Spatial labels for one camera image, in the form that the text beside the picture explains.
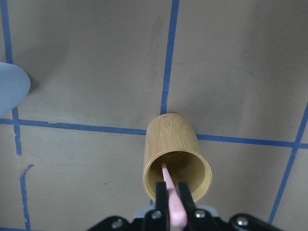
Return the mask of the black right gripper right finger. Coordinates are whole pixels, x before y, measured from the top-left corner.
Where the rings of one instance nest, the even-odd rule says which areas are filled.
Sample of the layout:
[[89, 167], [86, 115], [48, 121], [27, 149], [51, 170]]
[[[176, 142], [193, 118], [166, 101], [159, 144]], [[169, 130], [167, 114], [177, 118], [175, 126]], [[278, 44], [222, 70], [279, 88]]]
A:
[[183, 231], [217, 230], [212, 214], [208, 210], [195, 205], [187, 183], [178, 183], [178, 193], [187, 214], [187, 225], [182, 229]]

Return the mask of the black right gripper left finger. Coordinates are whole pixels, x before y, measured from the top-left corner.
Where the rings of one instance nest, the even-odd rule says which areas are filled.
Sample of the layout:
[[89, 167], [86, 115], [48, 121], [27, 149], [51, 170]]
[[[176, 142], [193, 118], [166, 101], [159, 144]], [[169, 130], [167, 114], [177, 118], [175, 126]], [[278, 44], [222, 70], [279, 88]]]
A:
[[144, 230], [168, 230], [168, 193], [164, 181], [156, 183], [154, 209], [148, 211], [144, 216]]

